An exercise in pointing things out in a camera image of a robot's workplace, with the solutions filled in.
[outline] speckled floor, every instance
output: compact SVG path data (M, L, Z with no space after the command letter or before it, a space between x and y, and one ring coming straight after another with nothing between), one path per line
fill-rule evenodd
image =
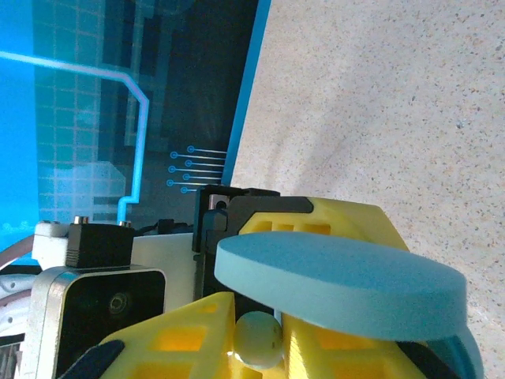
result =
M379 205L505 372L505 4L273 0L235 186Z

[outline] camera lens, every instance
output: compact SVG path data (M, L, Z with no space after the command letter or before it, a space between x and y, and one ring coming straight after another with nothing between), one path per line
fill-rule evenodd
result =
M114 295L109 302L109 312L111 314L121 314L129 308L129 296L122 292Z

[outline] small sphere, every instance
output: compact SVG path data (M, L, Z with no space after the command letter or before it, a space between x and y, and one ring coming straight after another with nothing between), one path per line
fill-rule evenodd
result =
M282 359L282 328L265 312L249 312L235 325L234 353L253 369L269 369Z

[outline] screw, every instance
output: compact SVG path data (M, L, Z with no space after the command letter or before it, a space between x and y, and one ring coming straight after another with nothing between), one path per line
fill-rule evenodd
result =
M87 216L75 216L73 218L73 223L77 225L84 225L86 223L89 223L89 217Z

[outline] yellow 3d-printed part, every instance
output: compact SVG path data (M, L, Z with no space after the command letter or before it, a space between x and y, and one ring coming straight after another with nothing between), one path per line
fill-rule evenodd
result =
M394 342L349 336L282 316L287 379L425 379Z
M125 349L101 379L231 379L234 294L219 292L122 329Z
M305 231L333 235L408 250L382 209L375 205L309 198L311 213L258 212L240 234L258 231Z

